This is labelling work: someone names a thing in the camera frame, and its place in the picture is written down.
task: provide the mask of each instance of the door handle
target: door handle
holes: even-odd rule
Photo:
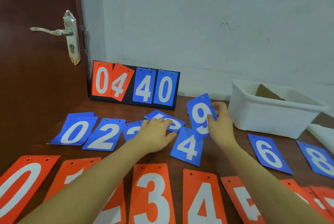
[[[39,27],[30,27],[30,30],[33,32],[47,32],[49,34],[52,35],[56,35],[56,36],[72,36],[73,32],[72,30],[66,30],[66,29],[57,29],[54,31],[51,31],[49,29],[45,29],[45,28],[39,28]]]
[[[69,50],[69,58],[74,63],[74,65],[77,65],[80,61],[77,20],[69,10],[65,12],[63,19],[65,29],[57,29],[51,31],[45,28],[31,27],[30,30],[33,32],[46,32],[56,36],[65,36],[67,40],[67,48]]]

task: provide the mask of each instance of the hand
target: hand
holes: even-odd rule
[[[134,139],[144,148],[145,154],[162,150],[176,136],[176,133],[169,133],[166,136],[166,130],[171,124],[173,121],[169,119],[152,119],[150,122],[144,120]]]
[[[211,138],[218,144],[222,150],[237,146],[233,134],[233,122],[228,115],[228,109],[224,102],[215,102],[211,106],[215,108],[218,115],[217,121],[211,114],[208,114],[208,128]]]

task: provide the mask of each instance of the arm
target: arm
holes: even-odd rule
[[[215,121],[208,115],[210,136],[227,156],[267,223],[328,223],[236,143],[226,104],[216,102]]]
[[[176,133],[166,136],[171,124],[171,120],[144,120],[136,137],[66,185],[19,224],[92,224],[135,163],[144,155],[163,149],[175,138]]]

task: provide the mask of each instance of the door lever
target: door lever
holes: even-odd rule
[[[39,27],[30,27],[30,30],[33,32],[47,32],[49,34],[52,35],[56,35],[56,36],[73,36],[73,32],[72,30],[65,30],[65,29],[57,29],[54,31],[51,31],[49,29],[45,29],[45,28],[39,28]]]

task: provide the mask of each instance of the white plastic container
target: white plastic container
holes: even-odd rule
[[[241,130],[296,139],[312,120],[329,109],[324,103],[294,89],[263,84],[283,100],[255,96],[260,83],[233,80],[228,114]]]

